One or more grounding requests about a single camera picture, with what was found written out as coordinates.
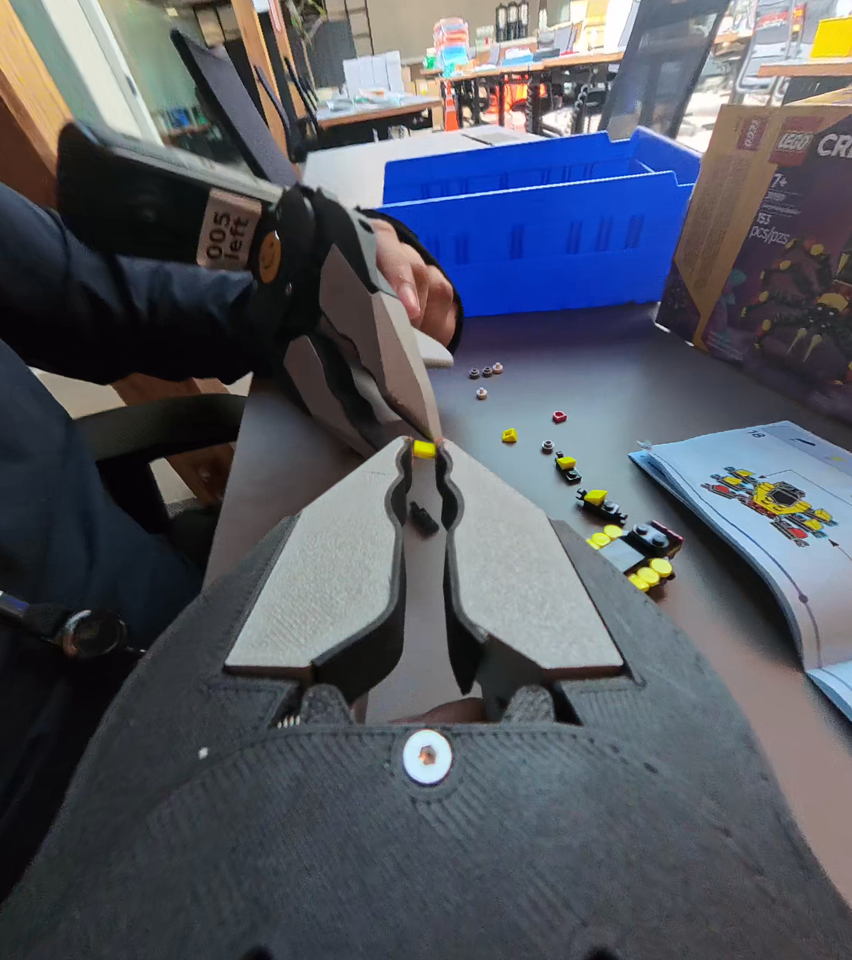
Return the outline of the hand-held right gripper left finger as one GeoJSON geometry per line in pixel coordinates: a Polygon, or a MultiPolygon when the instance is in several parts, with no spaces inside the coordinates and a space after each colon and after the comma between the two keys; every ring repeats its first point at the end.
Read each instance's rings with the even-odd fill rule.
{"type": "Polygon", "coordinates": [[[396,438],[285,529],[232,648],[230,674],[365,697],[403,653],[412,440],[396,438]]]}

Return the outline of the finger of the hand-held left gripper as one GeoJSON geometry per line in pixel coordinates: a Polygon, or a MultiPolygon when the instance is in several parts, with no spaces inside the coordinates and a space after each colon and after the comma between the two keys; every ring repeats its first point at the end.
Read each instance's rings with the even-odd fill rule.
{"type": "Polygon", "coordinates": [[[320,272],[319,306],[340,339],[351,345],[385,405],[429,441],[442,428],[432,382],[405,307],[361,253],[354,260],[331,246],[320,272]]]}
{"type": "Polygon", "coordinates": [[[319,334],[292,340],[284,357],[291,388],[312,417],[367,459],[414,427],[386,403],[375,380],[319,334]]]}

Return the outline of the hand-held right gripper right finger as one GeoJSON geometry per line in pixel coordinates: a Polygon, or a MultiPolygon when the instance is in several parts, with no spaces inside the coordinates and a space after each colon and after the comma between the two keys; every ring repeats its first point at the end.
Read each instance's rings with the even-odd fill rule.
{"type": "Polygon", "coordinates": [[[449,658],[499,721],[516,692],[620,676],[624,658],[548,515],[451,440],[436,453],[449,658]]]}

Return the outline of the person's left forearm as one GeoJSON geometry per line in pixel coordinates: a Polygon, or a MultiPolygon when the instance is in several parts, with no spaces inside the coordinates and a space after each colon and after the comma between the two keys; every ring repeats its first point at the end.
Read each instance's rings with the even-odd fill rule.
{"type": "Polygon", "coordinates": [[[266,365],[245,273],[103,254],[0,182],[0,393],[38,368],[231,383],[266,365]]]}

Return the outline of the yellow black red lego model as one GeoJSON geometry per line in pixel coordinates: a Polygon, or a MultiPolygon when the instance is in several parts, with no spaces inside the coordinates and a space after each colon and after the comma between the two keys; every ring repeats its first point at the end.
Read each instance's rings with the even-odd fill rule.
{"type": "Polygon", "coordinates": [[[674,557],[684,537],[658,521],[625,529],[609,524],[586,542],[643,594],[659,592],[675,577],[674,557]]]}

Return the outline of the lego set cardboard box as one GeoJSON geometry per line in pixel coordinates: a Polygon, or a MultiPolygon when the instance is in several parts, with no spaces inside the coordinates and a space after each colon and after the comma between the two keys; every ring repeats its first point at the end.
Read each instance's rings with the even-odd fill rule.
{"type": "Polygon", "coordinates": [[[852,426],[852,87],[720,109],[656,321],[852,426]]]}

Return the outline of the person's left hand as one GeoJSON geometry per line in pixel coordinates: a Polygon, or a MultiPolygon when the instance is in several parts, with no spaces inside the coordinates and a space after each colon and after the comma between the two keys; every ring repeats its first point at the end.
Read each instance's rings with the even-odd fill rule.
{"type": "Polygon", "coordinates": [[[373,220],[371,226],[377,267],[404,306],[410,323],[452,353],[459,330],[459,305],[452,283],[442,270],[401,240],[389,222],[373,220]]]}

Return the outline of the black mesh office chair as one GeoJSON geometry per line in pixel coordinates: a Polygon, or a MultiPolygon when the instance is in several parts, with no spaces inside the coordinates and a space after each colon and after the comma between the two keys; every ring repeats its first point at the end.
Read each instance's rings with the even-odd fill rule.
{"type": "Polygon", "coordinates": [[[306,157],[308,141],[262,68],[254,69],[256,83],[278,116],[278,134],[268,125],[222,46],[203,47],[177,29],[171,30],[170,40],[189,71],[203,106],[231,139],[251,173],[277,186],[301,186],[297,162],[306,157]]]}

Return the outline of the blue plastic bin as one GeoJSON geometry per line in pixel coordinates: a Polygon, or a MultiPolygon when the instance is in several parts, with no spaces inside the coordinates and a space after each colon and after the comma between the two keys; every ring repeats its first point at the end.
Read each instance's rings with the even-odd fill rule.
{"type": "Polygon", "coordinates": [[[468,317],[655,304],[701,159],[639,126],[395,160],[382,211],[418,236],[468,317]]]}

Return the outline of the white boxes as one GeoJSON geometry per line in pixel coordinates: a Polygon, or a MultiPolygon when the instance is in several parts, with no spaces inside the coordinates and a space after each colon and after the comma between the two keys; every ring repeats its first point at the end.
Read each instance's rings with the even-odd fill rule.
{"type": "Polygon", "coordinates": [[[398,50],[346,58],[341,65],[346,96],[353,100],[398,97],[406,92],[398,50]]]}

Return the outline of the open instruction booklet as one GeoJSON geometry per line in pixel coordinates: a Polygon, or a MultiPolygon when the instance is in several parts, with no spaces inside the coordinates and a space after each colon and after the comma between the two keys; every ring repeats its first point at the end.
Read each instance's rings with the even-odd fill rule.
{"type": "Polygon", "coordinates": [[[763,578],[805,674],[852,724],[852,453],[780,421],[629,458],[763,578]]]}

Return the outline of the stack of coloured trays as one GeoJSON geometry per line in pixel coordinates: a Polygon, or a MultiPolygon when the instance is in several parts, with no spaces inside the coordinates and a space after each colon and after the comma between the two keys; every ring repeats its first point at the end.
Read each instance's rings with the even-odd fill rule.
{"type": "Polygon", "coordinates": [[[444,17],[433,25],[435,67],[443,77],[466,68],[473,58],[470,52],[469,25],[462,17],[444,17]]]}

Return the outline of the long wooden workbench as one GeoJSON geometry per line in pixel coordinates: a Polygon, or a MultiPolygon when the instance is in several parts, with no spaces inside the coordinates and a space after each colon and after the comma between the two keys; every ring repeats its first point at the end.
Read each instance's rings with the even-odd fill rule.
{"type": "Polygon", "coordinates": [[[624,49],[563,54],[529,63],[476,66],[439,77],[442,108],[452,101],[458,129],[483,124],[482,106],[504,126],[511,107],[507,93],[520,88],[525,131],[546,138],[562,138],[602,129],[600,116],[618,75],[624,49]]]}

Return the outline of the dark chair back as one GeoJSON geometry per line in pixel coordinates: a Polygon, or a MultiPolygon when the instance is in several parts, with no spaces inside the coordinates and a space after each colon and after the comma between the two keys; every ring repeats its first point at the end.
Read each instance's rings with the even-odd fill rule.
{"type": "Polygon", "coordinates": [[[600,118],[611,140],[630,138],[638,127],[676,138],[728,7],[640,2],[600,118]]]}

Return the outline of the wooden background table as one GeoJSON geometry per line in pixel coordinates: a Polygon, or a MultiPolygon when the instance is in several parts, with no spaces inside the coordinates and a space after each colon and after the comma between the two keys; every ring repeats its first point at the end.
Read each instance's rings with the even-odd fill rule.
{"type": "Polygon", "coordinates": [[[783,60],[759,68],[759,79],[785,83],[781,103],[802,101],[852,86],[852,57],[783,60]]]}

